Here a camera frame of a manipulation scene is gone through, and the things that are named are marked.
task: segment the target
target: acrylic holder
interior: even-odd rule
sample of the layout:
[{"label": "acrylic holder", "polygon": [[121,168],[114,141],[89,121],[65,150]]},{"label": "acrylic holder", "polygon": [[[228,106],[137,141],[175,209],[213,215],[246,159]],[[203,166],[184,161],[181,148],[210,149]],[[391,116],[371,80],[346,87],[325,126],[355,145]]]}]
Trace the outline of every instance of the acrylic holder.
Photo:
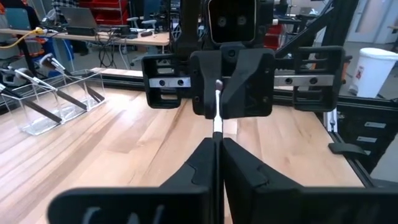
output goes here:
[{"label": "acrylic holder", "polygon": [[[105,102],[105,90],[100,73],[82,70],[74,72],[72,77],[60,75],[44,81],[58,91],[43,85],[30,84],[13,90],[14,93],[23,96],[22,98],[2,94],[18,128],[31,135],[42,134]],[[76,99],[77,102],[60,97],[60,91]]]}]

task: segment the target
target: laptop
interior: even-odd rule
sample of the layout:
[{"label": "laptop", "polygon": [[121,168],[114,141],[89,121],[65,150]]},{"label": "laptop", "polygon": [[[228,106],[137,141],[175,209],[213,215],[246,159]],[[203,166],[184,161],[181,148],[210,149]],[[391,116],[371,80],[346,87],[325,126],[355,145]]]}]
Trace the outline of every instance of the laptop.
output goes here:
[{"label": "laptop", "polygon": [[88,8],[60,7],[60,10],[68,22],[68,34],[95,36],[97,32],[109,31],[109,27],[98,27]]}]

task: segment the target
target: floor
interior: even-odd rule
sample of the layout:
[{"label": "floor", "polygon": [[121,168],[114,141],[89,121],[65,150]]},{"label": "floor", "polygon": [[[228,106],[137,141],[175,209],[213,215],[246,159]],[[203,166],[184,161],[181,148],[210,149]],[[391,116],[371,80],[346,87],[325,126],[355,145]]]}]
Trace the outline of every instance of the floor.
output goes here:
[{"label": "floor", "polygon": [[[341,89],[341,95],[350,95],[348,93],[349,83],[351,82],[352,74],[355,73],[356,64],[359,58],[359,50],[363,47],[376,47],[381,49],[390,49],[391,45],[377,45],[377,44],[364,44],[364,43],[353,43],[347,42],[345,45],[345,50],[347,55],[352,55],[353,59],[347,69],[347,84],[343,86]],[[98,51],[95,48],[90,49],[91,53],[84,57],[75,55],[76,59],[74,61],[75,70],[81,70],[85,68],[93,68],[99,67],[100,61],[98,60]],[[128,57],[129,59],[133,59],[137,55],[141,55],[139,52],[129,50]],[[121,69],[126,69],[126,66],[123,63],[123,60],[120,54],[114,55],[114,61],[116,66]],[[132,70],[141,70],[141,63],[136,63]],[[397,98],[398,97],[398,68],[393,69],[388,79],[386,80],[382,90],[380,91],[380,95],[387,99]],[[398,138],[390,145],[384,157],[380,160],[377,167],[374,169],[371,174],[375,179],[388,180],[393,182],[398,182],[398,173],[393,172],[392,170],[398,170]]]}]

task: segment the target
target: person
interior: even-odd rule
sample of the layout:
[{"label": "person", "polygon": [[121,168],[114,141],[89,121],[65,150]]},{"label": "person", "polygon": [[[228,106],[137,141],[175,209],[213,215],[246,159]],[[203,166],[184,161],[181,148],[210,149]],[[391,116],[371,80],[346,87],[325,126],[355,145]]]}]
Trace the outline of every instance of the person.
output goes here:
[{"label": "person", "polygon": [[[58,21],[62,24],[66,24],[68,22],[63,16],[60,7],[78,7],[78,6],[79,6],[78,0],[52,0],[52,7],[55,9]],[[88,54],[88,48],[84,41],[71,40],[71,44],[73,46],[73,51],[75,53],[80,53],[80,55],[82,56]]]}]

